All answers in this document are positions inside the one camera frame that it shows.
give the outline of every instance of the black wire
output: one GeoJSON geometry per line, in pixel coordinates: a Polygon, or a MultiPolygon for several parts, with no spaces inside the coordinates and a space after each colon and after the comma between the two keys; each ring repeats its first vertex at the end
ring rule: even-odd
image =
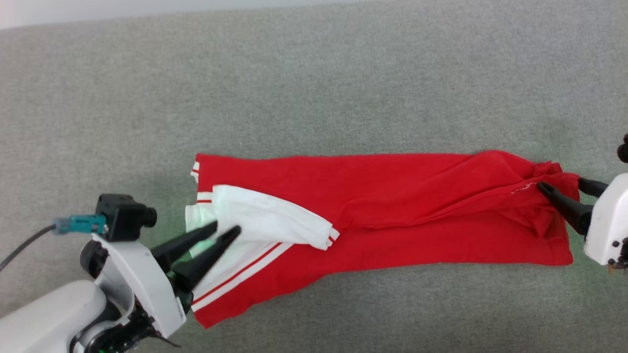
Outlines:
{"type": "Polygon", "coordinates": [[[41,237],[47,232],[52,231],[54,228],[57,228],[57,226],[54,224],[49,225],[48,227],[45,227],[44,229],[35,233],[35,235],[33,235],[32,237],[28,238],[25,242],[23,242],[20,246],[18,246],[18,248],[15,249],[9,256],[7,256],[6,259],[4,259],[2,263],[0,263],[0,271],[4,270],[6,265],[8,265],[19,253],[22,252],[22,250],[26,249],[26,247],[29,246],[32,242],[36,241],[37,238],[41,237]]]}

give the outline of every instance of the teal connector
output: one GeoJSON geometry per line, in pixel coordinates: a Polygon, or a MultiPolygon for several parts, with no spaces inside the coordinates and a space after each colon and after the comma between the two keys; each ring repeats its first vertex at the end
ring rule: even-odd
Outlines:
{"type": "Polygon", "coordinates": [[[55,234],[67,233],[105,233],[107,219],[103,215],[71,215],[68,218],[56,218],[55,234]]]}

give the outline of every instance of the black cable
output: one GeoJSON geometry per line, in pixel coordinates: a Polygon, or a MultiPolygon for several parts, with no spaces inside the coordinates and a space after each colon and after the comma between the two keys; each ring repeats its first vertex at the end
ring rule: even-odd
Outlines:
{"type": "Polygon", "coordinates": [[[32,237],[28,238],[25,242],[23,242],[20,246],[18,246],[18,248],[15,249],[9,256],[7,256],[6,259],[4,259],[2,263],[0,263],[0,271],[4,270],[6,265],[8,265],[19,253],[22,252],[22,250],[26,249],[26,247],[29,246],[32,242],[36,241],[37,238],[41,237],[47,232],[52,231],[54,228],[57,228],[55,224],[49,225],[48,227],[45,227],[44,229],[35,233],[35,235],[33,235],[32,237]]]}

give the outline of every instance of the gray fabric surface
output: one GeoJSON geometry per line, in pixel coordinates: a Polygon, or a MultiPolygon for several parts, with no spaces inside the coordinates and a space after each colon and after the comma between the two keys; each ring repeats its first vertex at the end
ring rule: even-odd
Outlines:
{"type": "MultiPolygon", "coordinates": [[[[627,115],[624,0],[375,2],[0,31],[0,257],[103,192],[157,208],[145,244],[180,234],[197,152],[504,149],[610,181],[628,170],[615,154],[627,115]]],[[[628,278],[572,239],[572,266],[338,274],[207,331],[190,320],[172,339],[187,352],[624,351],[628,278]]],[[[85,240],[27,249],[0,274],[0,315],[85,278],[85,240]]]]}

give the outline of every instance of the white wall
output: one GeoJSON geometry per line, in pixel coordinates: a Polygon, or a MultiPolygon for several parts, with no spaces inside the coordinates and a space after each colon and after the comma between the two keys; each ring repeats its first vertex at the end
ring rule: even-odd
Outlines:
{"type": "Polygon", "coordinates": [[[0,29],[162,13],[357,1],[363,0],[0,0],[0,29]]]}

